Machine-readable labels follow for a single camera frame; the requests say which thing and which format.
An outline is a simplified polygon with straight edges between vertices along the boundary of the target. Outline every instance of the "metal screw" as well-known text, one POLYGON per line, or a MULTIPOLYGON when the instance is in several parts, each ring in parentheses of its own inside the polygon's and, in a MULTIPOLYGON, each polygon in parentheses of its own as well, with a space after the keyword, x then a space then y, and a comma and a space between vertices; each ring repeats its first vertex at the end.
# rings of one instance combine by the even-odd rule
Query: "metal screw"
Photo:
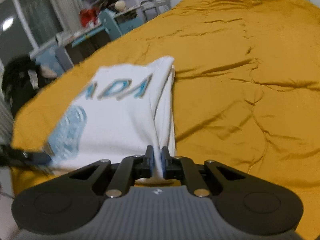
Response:
POLYGON ((204 188, 196 189, 193 194, 195 194, 197 197, 207 197, 210 195, 210 191, 204 188))
POLYGON ((106 192, 106 195, 110 198, 116 198, 120 197, 122 195, 122 192, 119 189, 110 189, 106 192))

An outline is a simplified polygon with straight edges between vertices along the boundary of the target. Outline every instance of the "mustard yellow bedspread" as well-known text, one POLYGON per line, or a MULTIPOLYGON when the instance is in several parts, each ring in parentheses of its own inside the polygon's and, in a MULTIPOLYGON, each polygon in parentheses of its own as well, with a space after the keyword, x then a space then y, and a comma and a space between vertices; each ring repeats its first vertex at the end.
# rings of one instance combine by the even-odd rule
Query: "mustard yellow bedspread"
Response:
MULTIPOLYGON (((179 155, 288 187, 320 234, 320 9, 305 0, 183 0, 97 51, 28 103, 12 146, 39 150, 101 65, 175 58, 179 155)), ((13 172, 15 192, 46 177, 13 172)))

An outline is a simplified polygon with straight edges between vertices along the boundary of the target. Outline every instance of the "gray ribbed plate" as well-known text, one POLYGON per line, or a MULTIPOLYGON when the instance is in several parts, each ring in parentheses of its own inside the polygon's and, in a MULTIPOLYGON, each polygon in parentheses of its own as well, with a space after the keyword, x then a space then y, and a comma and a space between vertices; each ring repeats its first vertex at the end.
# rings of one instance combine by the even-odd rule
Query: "gray ribbed plate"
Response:
POLYGON ((254 236, 226 223, 208 198, 181 187, 131 187, 107 199, 97 216, 73 232, 44 236, 22 231, 15 240, 302 240, 293 230, 254 236))

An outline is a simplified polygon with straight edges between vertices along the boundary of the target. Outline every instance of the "window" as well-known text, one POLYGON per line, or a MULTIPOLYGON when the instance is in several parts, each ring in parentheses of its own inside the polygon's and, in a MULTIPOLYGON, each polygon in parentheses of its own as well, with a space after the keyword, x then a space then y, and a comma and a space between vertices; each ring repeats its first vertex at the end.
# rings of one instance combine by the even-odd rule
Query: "window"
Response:
POLYGON ((28 54, 32 50, 13 1, 4 1, 0 4, 0 59, 3 65, 13 57, 28 54))
POLYGON ((50 0, 19 0, 19 2, 38 46, 63 31, 50 0))
POLYGON ((29 54, 62 31, 50 0, 0 3, 0 72, 14 57, 29 54))

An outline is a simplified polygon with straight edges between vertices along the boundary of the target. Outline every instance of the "ball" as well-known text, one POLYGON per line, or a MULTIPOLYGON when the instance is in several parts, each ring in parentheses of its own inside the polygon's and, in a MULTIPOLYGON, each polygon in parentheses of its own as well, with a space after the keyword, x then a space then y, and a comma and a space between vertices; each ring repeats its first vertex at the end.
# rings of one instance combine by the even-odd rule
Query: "ball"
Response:
POLYGON ((119 0, 115 4, 115 9, 119 12, 122 12, 125 10, 125 1, 119 0))

